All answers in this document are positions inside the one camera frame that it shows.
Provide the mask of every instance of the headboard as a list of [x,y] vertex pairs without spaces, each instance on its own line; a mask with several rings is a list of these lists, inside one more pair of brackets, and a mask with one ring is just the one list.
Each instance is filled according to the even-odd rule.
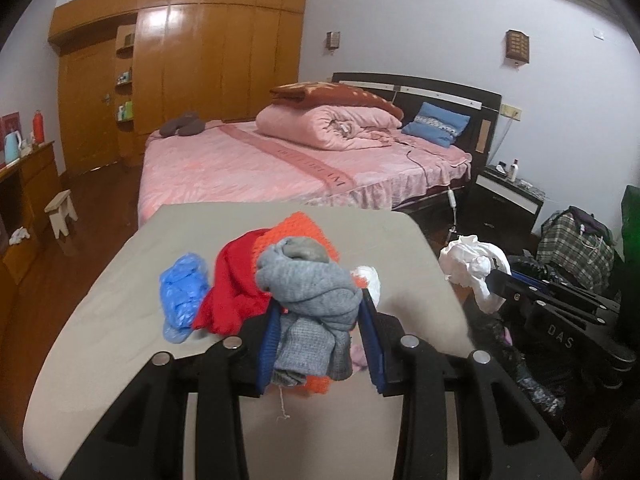
[[364,88],[391,101],[404,112],[402,126],[414,120],[425,101],[470,116],[469,124],[456,139],[455,145],[473,156],[473,179],[487,164],[502,101],[500,94],[448,81],[408,75],[336,72],[332,81]]

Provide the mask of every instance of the brown blanket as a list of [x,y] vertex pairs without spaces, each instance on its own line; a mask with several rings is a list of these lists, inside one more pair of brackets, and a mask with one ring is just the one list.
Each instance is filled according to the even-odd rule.
[[270,90],[271,102],[291,108],[314,108],[321,105],[366,106],[381,108],[393,117],[402,120],[404,113],[386,99],[362,88],[342,83],[293,83],[276,86]]

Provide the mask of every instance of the door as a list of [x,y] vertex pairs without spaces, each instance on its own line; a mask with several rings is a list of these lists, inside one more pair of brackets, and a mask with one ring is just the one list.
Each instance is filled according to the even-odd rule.
[[113,110],[115,38],[60,57],[60,137],[70,175],[116,162],[118,129]]

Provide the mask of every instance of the electric kettle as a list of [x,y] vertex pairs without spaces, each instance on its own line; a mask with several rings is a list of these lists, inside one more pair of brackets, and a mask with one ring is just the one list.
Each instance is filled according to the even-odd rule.
[[4,161],[9,164],[14,160],[20,158],[20,145],[22,144],[22,137],[20,132],[11,132],[6,134],[4,138]]

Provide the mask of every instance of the pink bedsheet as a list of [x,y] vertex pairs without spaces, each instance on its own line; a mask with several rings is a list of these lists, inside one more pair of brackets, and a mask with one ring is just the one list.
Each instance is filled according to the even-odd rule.
[[[193,137],[153,140],[146,149],[140,182],[139,224],[163,204],[191,202],[292,201],[391,209],[470,171],[471,155],[459,148],[445,149],[403,134],[396,134],[397,139],[412,146],[394,143],[329,152],[264,137],[255,129],[255,123],[239,123],[212,127]],[[281,147],[281,153],[264,149],[271,143],[276,145],[272,151]],[[409,150],[424,169],[409,160]],[[321,178],[312,176],[316,168]],[[345,185],[328,185],[334,175]]]

